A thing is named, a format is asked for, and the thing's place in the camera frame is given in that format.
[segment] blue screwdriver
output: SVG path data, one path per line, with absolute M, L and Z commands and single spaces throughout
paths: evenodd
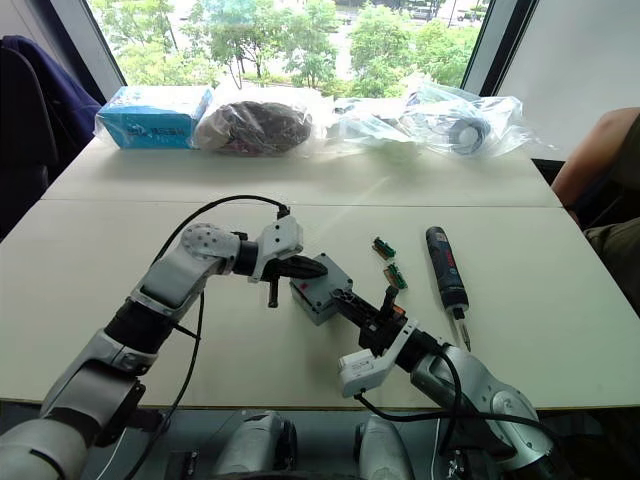
M 452 314 L 460 323 L 462 339 L 471 351 L 471 339 L 464 320 L 464 312 L 469 308 L 469 298 L 464 289 L 458 266 L 447 235 L 441 227 L 431 227 L 426 232 L 427 248 L 433 269 L 438 279 L 438 290 L 444 310 Z

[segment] window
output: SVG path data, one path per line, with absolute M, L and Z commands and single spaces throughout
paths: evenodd
M 460 86 L 489 0 L 87 0 L 129 84 Z

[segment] package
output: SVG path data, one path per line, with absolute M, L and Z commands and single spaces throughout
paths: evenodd
M 411 142 L 440 153 L 482 157 L 537 140 L 524 125 L 522 103 L 515 97 L 478 97 L 426 81 L 410 91 L 404 99 L 336 101 L 329 139 L 358 146 Z
M 95 135 L 120 148 L 196 148 L 193 134 L 211 103 L 209 87 L 121 87 L 96 115 Z
M 203 150 L 236 155 L 307 155 L 326 136 L 333 102 L 308 88 L 218 89 L 198 124 Z

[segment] black wire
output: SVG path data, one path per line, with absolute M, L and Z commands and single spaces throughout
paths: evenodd
M 390 415 L 388 413 L 383 412 L 378 407 L 370 403 L 366 398 L 362 396 L 361 393 L 358 393 L 353 396 L 356 400 L 362 403 L 365 407 L 367 407 L 371 412 L 378 415 L 380 418 L 384 418 L 385 420 L 389 420 L 390 422 L 399 422 L 399 423 L 410 423 L 410 422 L 422 422 L 426 420 L 437 420 L 439 418 L 450 419 L 452 417 L 452 412 L 429 412 L 429 413 L 419 413 L 417 415 Z M 494 420 L 497 422 L 511 422 L 511 423 L 519 423 L 521 425 L 527 425 L 529 427 L 534 427 L 540 430 L 542 433 L 547 435 L 555 444 L 560 445 L 560 439 L 558 435 L 551 430 L 549 427 L 544 424 L 531 420 L 525 417 L 517 417 L 515 415 L 506 415 L 503 413 L 483 413 L 483 412 L 458 412 L 456 414 L 456 418 L 458 420 Z
M 180 388 L 180 391 L 178 392 L 176 399 L 173 401 L 171 408 L 169 409 L 166 416 L 164 417 L 164 420 L 162 421 L 160 426 L 156 429 L 153 436 L 149 439 L 149 442 L 147 443 L 147 446 L 145 447 L 144 451 L 138 458 L 138 461 L 131 468 L 131 470 L 129 470 L 129 473 L 124 477 L 124 480 L 132 480 L 133 477 L 136 475 L 136 473 L 138 473 L 138 470 L 140 470 L 140 467 L 142 466 L 142 464 L 147 460 L 147 458 L 149 457 L 149 454 L 151 453 L 151 450 L 153 450 L 153 447 L 155 446 L 160 436 L 164 433 L 167 425 L 169 424 L 169 421 L 171 421 L 171 417 L 173 416 L 174 412 L 178 408 L 178 404 L 180 403 L 180 400 L 182 400 L 182 397 L 184 396 L 184 393 L 186 392 L 187 387 L 189 386 L 189 382 L 191 381 L 191 375 L 193 375 L 193 369 L 196 366 L 196 358 L 198 357 L 198 348 L 200 347 L 200 338 L 201 338 L 200 334 L 202 333 L 203 317 L 204 317 L 204 292 L 201 292 L 200 307 L 198 308 L 197 338 L 193 342 L 193 351 L 191 353 L 191 362 L 189 363 L 187 376 L 185 377 L 184 382 L 182 382 L 182 388 Z
M 167 241 L 164 242 L 164 245 L 162 245 L 162 248 L 160 249 L 160 251 L 158 252 L 156 257 L 153 259 L 153 262 L 151 262 L 151 263 L 154 264 L 158 260 L 160 260 L 160 258 L 167 252 L 167 250 L 169 249 L 169 247 L 171 246 L 171 244 L 173 243 L 175 238 L 178 236 L 178 234 L 184 229 L 184 227 L 189 225 L 189 223 L 191 223 L 191 221 L 194 218 L 196 218 L 199 215 L 202 215 L 204 212 L 207 212 L 207 211 L 211 210 L 213 207 L 217 207 L 218 205 L 220 205 L 222 203 L 232 202 L 234 200 L 259 200 L 261 202 L 270 203 L 271 205 L 275 205 L 276 207 L 278 207 L 280 212 L 288 211 L 288 209 L 289 209 L 284 203 L 280 203 L 280 202 L 278 202 L 276 200 L 272 200 L 271 198 L 267 198 L 267 197 L 262 197 L 260 195 L 233 195 L 233 196 L 230 196 L 230 197 L 220 198 L 220 199 L 215 200 L 213 202 L 207 203 L 206 205 L 200 207 L 198 210 L 193 212 L 187 218 L 185 218 L 182 221 L 182 223 L 180 225 L 178 225 L 178 227 L 171 233 L 171 235 L 169 235 L 169 238 L 167 238 Z
M 451 419 L 447 423 L 447 430 L 444 433 L 444 437 L 442 438 L 440 449 L 438 451 L 440 455 L 444 455 L 444 453 L 449 448 L 449 443 L 451 443 L 451 438 L 453 437 L 453 432 L 456 428 L 456 418 L 458 416 L 458 413 L 460 412 L 460 404 L 462 403 L 462 382 L 460 381 L 458 370 L 456 369 L 451 359 L 442 351 L 439 351 L 436 355 L 444 360 L 444 363 L 446 363 L 449 367 L 449 371 L 451 372 L 451 376 L 453 377 L 453 386 L 455 390 L 453 396 L 453 408 L 451 409 Z

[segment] person's arm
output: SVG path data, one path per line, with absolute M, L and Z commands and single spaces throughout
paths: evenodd
M 605 113 L 558 172 L 551 189 L 570 208 L 600 175 L 613 165 L 640 108 Z

